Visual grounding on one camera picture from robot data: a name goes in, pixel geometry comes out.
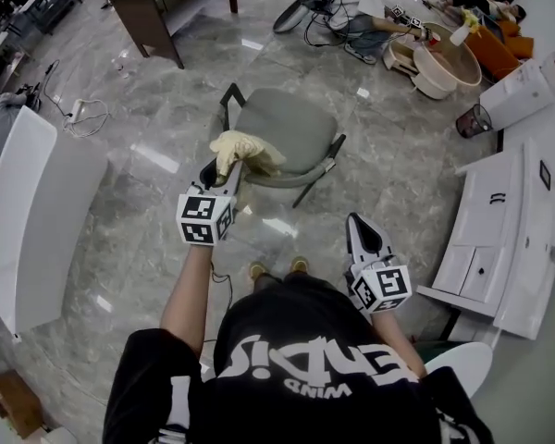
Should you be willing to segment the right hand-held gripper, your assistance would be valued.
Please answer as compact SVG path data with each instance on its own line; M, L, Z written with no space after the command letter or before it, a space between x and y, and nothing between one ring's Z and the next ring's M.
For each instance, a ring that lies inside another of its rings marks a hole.
M345 278L349 296L360 310L368 315L392 311L413 295L408 268L392 254L392 242L382 227L365 216L350 213L346 234L348 252L355 264L351 264Z

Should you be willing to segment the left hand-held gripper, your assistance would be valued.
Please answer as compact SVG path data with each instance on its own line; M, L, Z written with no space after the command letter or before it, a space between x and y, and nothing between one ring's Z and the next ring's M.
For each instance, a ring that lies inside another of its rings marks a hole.
M235 162L224 185L220 183L215 156L195 169L191 186L179 196L176 211L179 234L185 243L216 246L226 237L234 221L242 168L241 160Z

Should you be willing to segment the pale yellow clothes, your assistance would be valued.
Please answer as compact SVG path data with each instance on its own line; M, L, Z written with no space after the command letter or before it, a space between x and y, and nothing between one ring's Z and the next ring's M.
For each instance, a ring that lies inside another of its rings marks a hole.
M255 175L277 177L286 157L271 143L237 130L227 130L210 142L209 148L216 156L216 181L227 181L230 170L242 161Z

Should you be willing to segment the grey office chair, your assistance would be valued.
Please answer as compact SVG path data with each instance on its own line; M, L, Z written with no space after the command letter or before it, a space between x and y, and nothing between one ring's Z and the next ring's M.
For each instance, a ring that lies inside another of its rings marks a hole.
M249 169L246 182L274 189L300 188L296 208L316 182L336 165L346 140L337 120L319 105L275 88L254 90L244 97L231 83L219 102L222 130L253 135L271 144L285 160L268 175Z

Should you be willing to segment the person's right forearm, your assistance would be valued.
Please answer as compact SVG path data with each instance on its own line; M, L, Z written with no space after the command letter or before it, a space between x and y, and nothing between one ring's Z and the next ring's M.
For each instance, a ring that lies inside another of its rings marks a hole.
M403 334L393 311L371 315L377 335L391 347L419 378L427 375L426 367L413 344Z

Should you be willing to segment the white sink cabinet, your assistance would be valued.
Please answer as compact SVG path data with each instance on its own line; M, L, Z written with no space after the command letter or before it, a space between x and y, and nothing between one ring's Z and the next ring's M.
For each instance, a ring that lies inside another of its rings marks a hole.
M417 292L537 338L555 278L555 180L539 176L537 144L456 169L464 179L450 239L431 286Z

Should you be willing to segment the person's black printed t-shirt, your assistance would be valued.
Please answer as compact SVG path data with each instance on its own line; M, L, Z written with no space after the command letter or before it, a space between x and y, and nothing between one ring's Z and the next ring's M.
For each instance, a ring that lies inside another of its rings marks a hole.
M454 372L419 377L361 313L304 274L252 293L218 331L215 376L162 328L132 333L104 444L494 444Z

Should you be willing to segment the dark brown desk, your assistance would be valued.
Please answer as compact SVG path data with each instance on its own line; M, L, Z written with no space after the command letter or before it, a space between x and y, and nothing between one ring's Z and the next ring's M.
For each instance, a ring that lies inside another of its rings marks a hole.
M174 36L213 0L110 0L119 19L143 57L161 56L178 68L184 64ZM238 0L228 0L239 11Z

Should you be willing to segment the small beige wooden stool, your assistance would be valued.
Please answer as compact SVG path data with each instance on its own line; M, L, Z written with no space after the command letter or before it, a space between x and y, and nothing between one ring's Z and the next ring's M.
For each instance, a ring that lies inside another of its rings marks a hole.
M416 76L419 72L413 61L413 49L403 43L391 41L382 54L382 60L388 70L396 69L408 76Z

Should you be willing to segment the white bathtub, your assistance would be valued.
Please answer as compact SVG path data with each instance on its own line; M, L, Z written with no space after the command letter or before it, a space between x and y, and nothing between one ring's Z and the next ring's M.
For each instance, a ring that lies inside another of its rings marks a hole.
M76 244L106 169L102 146L20 109L0 156L0 318L11 334L61 315Z

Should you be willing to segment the round beige coffee table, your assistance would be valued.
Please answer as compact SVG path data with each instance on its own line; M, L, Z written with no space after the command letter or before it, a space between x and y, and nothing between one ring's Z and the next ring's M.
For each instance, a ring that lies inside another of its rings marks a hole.
M482 79L481 68L470 48L450 41L452 31L434 22L424 22L438 39L421 42L413 49L417 74L411 76L414 87L431 99L443 100L459 86L476 87Z

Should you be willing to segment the white water dispenser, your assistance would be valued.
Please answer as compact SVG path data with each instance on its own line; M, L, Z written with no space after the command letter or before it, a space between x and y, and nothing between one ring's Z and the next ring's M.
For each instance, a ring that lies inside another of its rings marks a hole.
M554 102L555 51L542 62L527 60L479 97L493 130L506 129Z

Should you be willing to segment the white spray bottle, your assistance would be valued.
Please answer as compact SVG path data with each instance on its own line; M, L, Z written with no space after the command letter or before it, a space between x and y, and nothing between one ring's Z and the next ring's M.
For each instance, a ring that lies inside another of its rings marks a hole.
M478 17L471 10L463 9L462 26L450 36L450 42L454 46L460 46L470 34L478 33L479 29Z

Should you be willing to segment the orange sofa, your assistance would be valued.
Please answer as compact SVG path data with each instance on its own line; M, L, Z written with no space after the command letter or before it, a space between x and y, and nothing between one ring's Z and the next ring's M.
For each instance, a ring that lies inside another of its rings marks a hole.
M533 57L535 40L523 36L517 23L484 17L477 33L465 40L486 76L498 81Z

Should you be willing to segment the brown cardboard box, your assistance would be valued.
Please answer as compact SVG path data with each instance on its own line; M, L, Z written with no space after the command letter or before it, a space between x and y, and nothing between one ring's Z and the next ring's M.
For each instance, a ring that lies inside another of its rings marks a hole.
M39 398L14 369L0 374L0 417L21 438L28 438L43 425Z

